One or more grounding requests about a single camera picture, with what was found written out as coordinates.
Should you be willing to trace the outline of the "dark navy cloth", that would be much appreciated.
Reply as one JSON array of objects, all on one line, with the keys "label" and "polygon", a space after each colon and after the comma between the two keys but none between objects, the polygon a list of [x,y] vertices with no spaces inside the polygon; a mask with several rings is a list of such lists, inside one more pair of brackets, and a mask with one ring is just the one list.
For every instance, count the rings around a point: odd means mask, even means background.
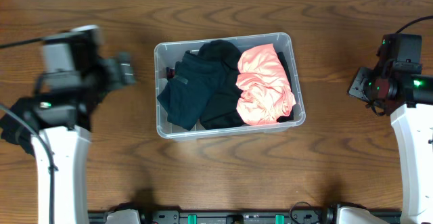
[{"label": "dark navy cloth", "polygon": [[185,52],[175,64],[174,77],[157,96],[167,112],[167,121],[192,130],[226,76],[221,58]]}]

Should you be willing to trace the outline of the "black cloth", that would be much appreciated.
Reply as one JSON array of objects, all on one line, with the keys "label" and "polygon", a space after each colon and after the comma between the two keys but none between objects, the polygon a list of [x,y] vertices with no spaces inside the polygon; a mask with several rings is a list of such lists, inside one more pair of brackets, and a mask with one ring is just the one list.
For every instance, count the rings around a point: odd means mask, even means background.
[{"label": "black cloth", "polygon": [[[35,120],[32,112],[32,98],[21,97],[10,110],[36,132],[39,131],[38,122]],[[22,126],[19,122],[6,114],[1,118],[1,138],[6,142],[19,145],[22,149],[31,156],[35,156],[33,146],[31,144],[31,132]]]}]

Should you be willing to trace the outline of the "black garment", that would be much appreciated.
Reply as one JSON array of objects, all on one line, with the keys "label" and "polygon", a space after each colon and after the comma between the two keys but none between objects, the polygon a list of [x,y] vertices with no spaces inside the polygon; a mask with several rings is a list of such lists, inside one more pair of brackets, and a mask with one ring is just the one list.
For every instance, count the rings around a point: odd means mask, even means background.
[{"label": "black garment", "polygon": [[[200,123],[207,130],[246,125],[236,110],[237,101],[242,93],[242,90],[235,85],[237,76],[240,73],[237,68],[237,63],[243,52],[233,43],[224,40],[211,41],[203,45],[198,52],[198,55],[221,58],[227,73],[223,84],[213,93],[200,116]],[[286,64],[286,59],[282,52],[277,52],[277,55],[290,81],[290,72]],[[288,117],[279,118],[278,122],[286,122],[292,119],[293,116],[291,112]]]}]

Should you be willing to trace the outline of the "pink shirt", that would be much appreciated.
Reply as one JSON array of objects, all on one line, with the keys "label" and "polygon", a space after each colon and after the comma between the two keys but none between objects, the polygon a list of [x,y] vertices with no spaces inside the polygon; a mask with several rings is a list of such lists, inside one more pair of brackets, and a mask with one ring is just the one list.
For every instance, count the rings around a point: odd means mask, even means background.
[{"label": "pink shirt", "polygon": [[272,44],[243,52],[237,68],[235,85],[242,93],[236,110],[247,125],[269,125],[291,114],[296,99]]}]

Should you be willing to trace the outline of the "red plaid flannel shirt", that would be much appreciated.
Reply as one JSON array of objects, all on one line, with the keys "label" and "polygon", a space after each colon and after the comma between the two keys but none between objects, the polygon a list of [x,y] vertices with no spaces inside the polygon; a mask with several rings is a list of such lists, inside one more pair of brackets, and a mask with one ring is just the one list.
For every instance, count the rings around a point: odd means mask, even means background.
[{"label": "red plaid flannel shirt", "polygon": [[166,67],[166,78],[168,80],[173,79],[175,77],[175,69]]}]

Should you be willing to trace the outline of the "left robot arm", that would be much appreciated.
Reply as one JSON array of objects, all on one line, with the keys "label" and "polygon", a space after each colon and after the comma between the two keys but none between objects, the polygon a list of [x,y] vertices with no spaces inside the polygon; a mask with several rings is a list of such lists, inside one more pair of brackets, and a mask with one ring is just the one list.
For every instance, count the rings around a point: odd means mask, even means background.
[{"label": "left robot arm", "polygon": [[136,82],[130,55],[103,58],[101,44],[97,25],[43,38],[45,70],[24,110],[37,161],[39,223],[89,222],[91,115],[107,94]]}]

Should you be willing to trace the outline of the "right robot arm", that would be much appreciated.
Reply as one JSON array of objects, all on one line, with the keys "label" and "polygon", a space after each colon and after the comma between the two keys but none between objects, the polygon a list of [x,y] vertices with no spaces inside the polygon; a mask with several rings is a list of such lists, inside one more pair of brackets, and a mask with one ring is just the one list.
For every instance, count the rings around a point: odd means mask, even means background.
[{"label": "right robot arm", "polygon": [[347,91],[390,117],[403,184],[401,223],[432,222],[432,77],[421,73],[421,44],[419,35],[384,35],[375,68],[359,68]]}]

